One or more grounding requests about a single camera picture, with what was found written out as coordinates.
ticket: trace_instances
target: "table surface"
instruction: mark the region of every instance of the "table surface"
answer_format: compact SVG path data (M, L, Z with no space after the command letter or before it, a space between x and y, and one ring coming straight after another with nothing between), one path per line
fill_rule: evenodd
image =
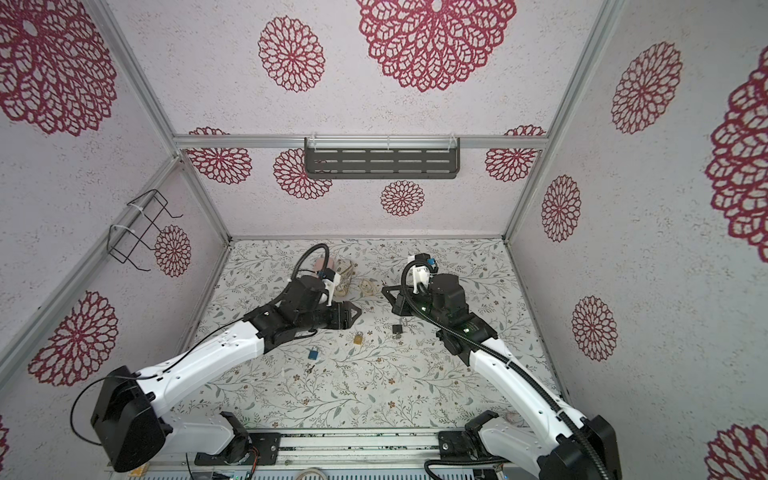
M196 341L274 298L294 263L318 241L236 242ZM502 240L326 243L341 267L352 266L346 295L335 300L362 308L354 327L320 330L242 363L187 397L176 412L230 411L249 429L443 428L463 426L490 409L522 425L487 380L448 354L435 338L435 327L391 313L382 285L398 284L407 256L420 252L432 255L441 273L459 276L471 311L496 329L523 365L558 391ZM320 254L313 254L305 267ZM392 334L392 325L401 322L403 333ZM308 358L311 349L318 350L317 360Z

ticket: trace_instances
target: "metal rail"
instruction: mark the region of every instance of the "metal rail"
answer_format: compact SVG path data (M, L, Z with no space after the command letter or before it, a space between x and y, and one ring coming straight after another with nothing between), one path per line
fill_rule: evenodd
M175 171L179 162L170 157L152 176L152 178L141 188L142 192L159 188L163 182ZM146 196L139 200L139 207L146 207L151 200ZM118 217L111 224L128 225L141 215L141 212L135 207L125 207ZM70 273L58 284L54 291L35 311L35 314L24 325L22 330L16 334L11 342L0 352L0 392L8 392L5 385L10 381L16 372L23 370L24 364L35 354L39 344L53 329L54 325L61 322L74 303L83 294L85 287L93 275L98 272L101 263L104 262L109 254L107 253L107 238L109 236L109 226L96 240L94 246L83 256ZM114 236L114 242L120 241L124 230L117 232Z
M563 96L563 101L560 103L558 113L554 116L552 126L548 130L549 143L534 162L531 173L528 175L528 181L525 182L525 188L520 196L520 200L515 205L515 211L512 213L509 224L505 229L504 238L507 241L511 241L512 237L518 232L533 196L538 188L541 187L541 182L545 178L551 158L558 150L568 130L568 125L573 120L576 107L584 97L587 85L594 75L605 50L605 45L616 28L624 2L625 0L604 0L601 6L598 19L595 21L594 27L592 27L587 44L584 46L584 50L576 65L576 70L571 76L571 81L568 83L568 88Z
M304 138L313 148L534 148L549 144L546 136L524 135L174 135L174 144L184 148L304 148Z

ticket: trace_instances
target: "white textured wall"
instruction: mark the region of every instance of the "white textured wall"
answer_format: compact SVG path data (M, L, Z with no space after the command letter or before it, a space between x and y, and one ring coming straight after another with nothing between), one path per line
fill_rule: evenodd
M359 31L361 8L353 0L110 5L178 132L206 126L230 134L503 134L530 123L546 128L601 2L486 3L516 7L503 42L466 81L423 93L401 87L369 57ZM305 91L279 86L260 58L267 50L259 45L267 23L286 16L308 26L313 44L323 50L323 73L313 86L300 81Z
M139 247L131 259L138 266L151 269L150 272L112 259L106 263L84 289L81 300L87 298L85 292L98 293L114 309L117 322L102 325L98 320L78 321L78 325L98 325L100 335L96 340L84 336L85 340L79 342L70 337L67 344L77 343L81 347L81 354L77 356L81 361L94 352L104 351L100 349L102 346L108 351L107 358L100 360L98 368L91 364L90 368L81 370L80 376L70 379L62 375L63 369L58 364L46 369L45 362L37 361L43 357L67 358L63 350L54 348L51 356L39 353L6 387L0 398L0 415L2 428L8 429L5 435L8 451L0 459L0 478L74 478L78 475L93 478L96 472L106 469L108 458L104 450L80 441L69 431L69 409L75 396L89 382L119 366L137 370L170 358L188 331L194 307L221 252L221 243L180 172L173 173L160 191L168 199L171 213L184 216L171 219L161 214L157 223L161 228L173 224L184 230L190 242L189 266L180 276L168 276L157 265L152 252L143 247ZM141 230L144 225L137 222ZM147 242L153 247L156 237L156 230L147 234ZM122 245L131 245L127 236ZM62 327L52 332L51 338L65 332ZM73 330L83 333L87 328ZM51 344L43 342L41 351ZM94 440L96 435L90 427L90 417L100 388L100 384L96 385L83 396L74 417L80 433Z
M0 5L0 349L167 161L147 115L77 2ZM110 260L0 395L0 478L93 478L100 447L69 432L87 381L173 355L220 240L179 173L161 188L190 241L180 276ZM165 228L171 221L160 217ZM157 233L147 235L155 244ZM186 254L186 246L178 250ZM179 270L168 270L179 273ZM75 416L88 438L94 389Z
M201 0L111 2L111 7L182 134L504 134L525 125L529 128L515 133L542 134L601 4L443 0L423 2L420 13L401 10L390 18L396 25L376 23L376 16L396 3ZM483 8L488 16L480 15ZM430 24L435 10L438 17L453 11L455 23ZM368 31L368 24L361 27L364 19L372 21L371 38L386 37L386 29L397 31L395 38L405 43L418 36L417 45L403 54L413 56L412 66L400 58L391 71L384 69L377 61L383 54L370 51L361 32ZM493 22L498 27L483 26ZM443 35L439 26L448 24ZM403 33L412 31L418 35ZM294 35L302 41L292 43ZM483 42L498 45L486 52L478 46ZM278 71L275 60L296 56L299 43L300 59L291 64L297 73ZM384 51L396 56L397 48ZM455 61L426 53L448 50L458 52ZM435 78L434 85L401 81L418 76L424 65L429 74L422 78ZM453 75L466 68L472 70L467 76ZM416 181L424 201L408 215L382 208L382 191L392 181L336 180L327 192L320 187L323 191L291 197L273 174L280 151L231 150L211 154L208 162L193 156L193 162L208 176L206 187L235 235L498 236L530 164L514 178L494 177L486 169L486 153L464 150L455 180ZM216 165L208 170L211 163ZM318 187L305 183L306 190Z
M77 137L0 114L0 349L167 159L115 84L112 116Z
M616 428L625 478L768 475L768 263L750 245L768 241L768 51L752 73L766 25L762 2L631 0L511 245L560 380L578 408ZM612 121L616 87L662 41L680 52L679 84L662 92L676 83L674 60L643 64L632 78L660 79L649 98L665 111L640 130L619 121L623 133ZM750 74L734 98L751 100L730 117L739 133L717 151L731 161L717 173L710 136ZM571 225L547 235L542 203L563 175L580 198L566 187ZM710 205L713 184L726 197L742 192L727 213L747 212L754 235L729 235ZM586 341L585 323L596 326Z
M291 195L275 178L275 163L281 154L275 149L248 150L253 169L244 182L227 185L203 177L203 183L232 235L493 237L509 222L525 181L489 177L485 153L462 150L462 169L454 180L413 180L423 201L413 213L398 210L405 216L392 215L382 205L382 192L395 180L333 180L320 197ZM298 194L301 192L311 194L310 189L300 189ZM414 198L403 206L418 204Z

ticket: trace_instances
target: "red mandala print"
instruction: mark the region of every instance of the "red mandala print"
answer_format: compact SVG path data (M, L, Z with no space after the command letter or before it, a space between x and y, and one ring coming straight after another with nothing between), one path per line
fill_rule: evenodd
M176 225L168 225L157 235L154 249L157 265L168 276L180 276L190 266L190 239Z
M190 135L229 135L218 128L196 128ZM250 175L250 157L245 148L190 148L187 155L197 170L220 184L238 184Z
M507 131L505 135L538 136L546 133L541 127L520 125ZM496 180L515 181L528 176L534 160L536 160L534 148L492 148L485 154L485 169Z
M109 300L99 292L85 292L27 370L40 383L73 386L101 368L117 337L118 318Z
M323 47L310 27L295 18L275 18L259 40L259 57L267 74L289 91L307 91L326 70Z
M2 472L2 461L5 459L5 453L8 452L8 429L2 424L2 415L0 415L0 472Z
M445 90L466 81L504 41L514 0L357 0L368 55L402 87Z
M117 72L76 0L0 2L0 102L14 121L77 137L111 116Z
M616 128L633 134L652 125L674 98L682 69L680 51L665 41L635 58L616 86L611 108Z
M732 425L707 443L704 457L709 480L764 480L768 478L768 432L760 425Z
M768 47L749 80L731 92L728 107L710 137L711 205L728 219L728 234L757 247L768 263Z
M541 202L541 224L553 242L570 237L581 215L581 197L576 182L568 175L552 181Z
M574 308L571 320L578 348L589 358L606 360L616 348L616 322L614 314L603 300L586 296Z
M407 217L424 204L424 190L413 182L398 180L384 187L382 207L397 217Z
M314 180L307 177L303 148L281 152L275 159L273 169L280 188L296 198L309 200L322 197L333 185L331 180Z

